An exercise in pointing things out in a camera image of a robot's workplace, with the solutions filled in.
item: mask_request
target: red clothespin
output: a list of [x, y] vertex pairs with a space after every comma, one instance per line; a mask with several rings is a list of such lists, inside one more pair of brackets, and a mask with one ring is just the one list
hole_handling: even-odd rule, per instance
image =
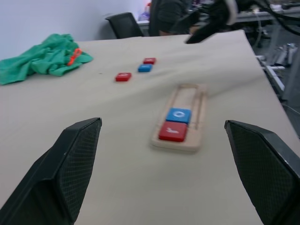
[[80, 48], [76, 48], [76, 49], [74, 50], [73, 55], [71, 56], [70, 62], [69, 62], [67, 65], [68, 65], [68, 66], [71, 66], [71, 65], [74, 63], [74, 60], [75, 60], [78, 56], [80, 56], [81, 53], [82, 53], [82, 50], [81, 50]]

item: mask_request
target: red block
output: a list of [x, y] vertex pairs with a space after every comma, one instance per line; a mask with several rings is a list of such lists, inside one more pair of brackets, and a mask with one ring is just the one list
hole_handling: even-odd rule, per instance
[[156, 63], [156, 58], [145, 58], [143, 64], [152, 64]]
[[116, 76], [116, 81], [117, 82], [124, 82], [128, 81], [131, 78], [131, 73], [119, 73]]
[[158, 138], [171, 142], [183, 142], [187, 134], [188, 126], [185, 123], [166, 121], [160, 129]]

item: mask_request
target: green towel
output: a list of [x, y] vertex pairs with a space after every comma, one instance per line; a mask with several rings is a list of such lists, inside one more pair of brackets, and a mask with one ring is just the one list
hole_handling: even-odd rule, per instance
[[93, 58], [87, 53], [70, 62], [74, 50], [79, 48], [69, 34], [52, 34], [40, 45], [35, 45], [22, 55], [0, 61], [0, 84], [24, 81], [26, 76], [34, 73], [62, 76], [66, 72], [90, 62]]

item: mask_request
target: person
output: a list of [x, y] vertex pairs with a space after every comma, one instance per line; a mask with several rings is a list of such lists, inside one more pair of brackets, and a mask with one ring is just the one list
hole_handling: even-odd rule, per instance
[[[191, 0], [152, 0], [150, 7], [150, 36], [173, 35], [172, 26], [188, 13]], [[189, 29], [176, 34], [188, 34]]]

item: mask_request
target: wooden tray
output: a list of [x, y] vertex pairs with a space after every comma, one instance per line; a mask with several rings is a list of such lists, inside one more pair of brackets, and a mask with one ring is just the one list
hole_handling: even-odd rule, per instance
[[[151, 144], [168, 149], [195, 152], [201, 145], [202, 129], [207, 101], [206, 84], [182, 84], [171, 95], [156, 124]], [[184, 142], [163, 141], [158, 138], [161, 126], [171, 108], [190, 109], [192, 116]]]

